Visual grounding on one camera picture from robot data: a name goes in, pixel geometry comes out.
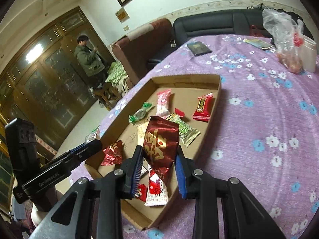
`person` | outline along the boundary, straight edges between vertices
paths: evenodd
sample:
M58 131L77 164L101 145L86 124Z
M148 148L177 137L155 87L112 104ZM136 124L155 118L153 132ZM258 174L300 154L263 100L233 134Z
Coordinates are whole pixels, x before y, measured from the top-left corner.
M98 48L93 50L87 47L89 37L81 35L78 37L78 45L75 48L74 56L83 67L86 75L89 77L90 84L93 89L96 89L99 84L105 82L107 78L107 72L102 60L97 54Z

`black leather sofa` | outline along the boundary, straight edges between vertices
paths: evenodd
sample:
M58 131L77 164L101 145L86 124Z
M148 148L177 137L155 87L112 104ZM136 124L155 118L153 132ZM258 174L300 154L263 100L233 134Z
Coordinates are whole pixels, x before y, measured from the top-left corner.
M254 25L263 36L272 37L263 27L262 12L263 11L259 9L236 9L214 11L178 18L175 20L171 31L176 47L172 48L170 43L166 44L148 60L147 67L152 69L170 53L196 36L219 34L250 35L251 26ZM297 21L297 19L302 20L298 14L293 12L289 12L289 14L295 21ZM313 39L313 36L306 25L304 25L304 35Z

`cardboard tray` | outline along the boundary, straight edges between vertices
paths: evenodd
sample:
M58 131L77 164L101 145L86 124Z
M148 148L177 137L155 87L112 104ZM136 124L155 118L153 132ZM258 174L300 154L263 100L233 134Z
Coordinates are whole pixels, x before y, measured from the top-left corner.
M221 92L221 80L220 77L215 74L174 75L150 79L128 102L107 129L101 138L103 148L106 148L111 143L121 139L123 141L123 158L130 158L137 145L137 127L129 123L128 116L134 114L141 108L143 102L151 102L155 106L149 111L148 116L155 115L157 93L168 88L172 89L169 105L170 112L173 112L175 107L184 111L185 117L183 120L191 127L197 128L200 131L200 135L188 148L181 142L185 157L195 159L205 141L206 131L216 111ZM197 98L211 92L213 93L215 100L209 123L193 120L192 116L198 105ZM119 167L115 165L100 166L103 159L104 153L102 151L87 159L85 167L92 177L98 178L99 174L104 177L109 172ZM144 161L143 165L147 169L146 161ZM146 185L148 184L148 174L141 179L141 182ZM146 207L144 206L144 202L139 199L122 200L121 207L123 216L140 230L157 226L179 193L174 167L172 167L171 170L171 177L167 184L167 190L169 201L166 206Z

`metal screw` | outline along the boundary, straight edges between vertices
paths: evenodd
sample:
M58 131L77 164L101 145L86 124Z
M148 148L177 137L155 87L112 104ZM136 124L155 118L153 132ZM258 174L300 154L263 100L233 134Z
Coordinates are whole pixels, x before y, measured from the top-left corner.
M203 171L201 170L201 169L195 169L194 170L194 174L196 175L196 176L201 176L201 175L203 175Z
M87 178L85 178L85 177L82 177L82 178L78 179L78 183L79 184L83 184L83 183L86 183L86 182L87 182Z
M239 183L239 179L238 179L238 178L235 178L235 177L231 177L231 178L230 178L230 183L231 183L231 184L238 184L238 183Z
M124 171L122 169L117 169L117 170L114 171L114 175L116 175L116 176L120 176L123 173L124 173Z

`wooden stool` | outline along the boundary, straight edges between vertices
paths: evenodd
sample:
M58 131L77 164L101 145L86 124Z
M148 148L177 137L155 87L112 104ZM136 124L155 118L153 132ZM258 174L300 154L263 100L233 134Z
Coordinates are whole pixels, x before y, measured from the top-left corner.
M109 82L104 83L102 88L95 89L93 93L109 111L113 109L116 103L122 98L117 89Z

